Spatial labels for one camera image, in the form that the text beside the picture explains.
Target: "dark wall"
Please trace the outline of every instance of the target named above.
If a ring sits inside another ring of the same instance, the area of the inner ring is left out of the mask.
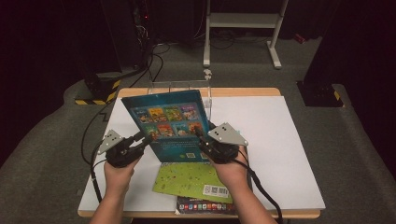
[[[0,165],[22,138],[64,103],[64,91],[81,79],[60,41],[60,1],[0,5]]]
[[[341,83],[364,130],[396,176],[396,16],[390,0],[342,0],[305,76]]]

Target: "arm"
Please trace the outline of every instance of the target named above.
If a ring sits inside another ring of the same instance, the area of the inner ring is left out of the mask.
[[[125,194],[138,161],[123,168],[105,163],[106,192],[90,224],[121,223]]]
[[[246,156],[244,147],[240,147],[239,150]],[[236,159],[244,164],[247,163],[240,153]],[[216,169],[219,180],[230,191],[242,224],[276,224],[276,221],[248,187],[246,168],[235,162],[227,164],[212,162],[212,164]]]

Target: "transparent plastic holder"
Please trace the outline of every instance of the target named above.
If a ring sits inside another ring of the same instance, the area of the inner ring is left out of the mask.
[[[210,84],[207,80],[191,80],[191,81],[167,81],[167,82],[151,82],[148,85],[148,94],[198,90],[201,93],[202,101],[206,112],[207,119],[210,120],[212,114],[212,92]]]

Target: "white barcode sticker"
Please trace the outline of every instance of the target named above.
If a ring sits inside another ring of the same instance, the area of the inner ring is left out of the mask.
[[[204,185],[204,195],[228,198],[229,192],[225,187],[213,186],[213,185]]]

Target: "black stand base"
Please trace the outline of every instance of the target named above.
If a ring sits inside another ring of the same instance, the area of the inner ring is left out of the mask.
[[[77,105],[108,104],[116,97],[116,91],[119,85],[119,80],[102,81],[100,89],[93,91],[84,82],[76,95],[75,102]]]
[[[304,99],[306,106],[321,107],[342,107],[340,95],[334,90],[332,85],[305,84],[303,81],[297,82],[297,87]]]

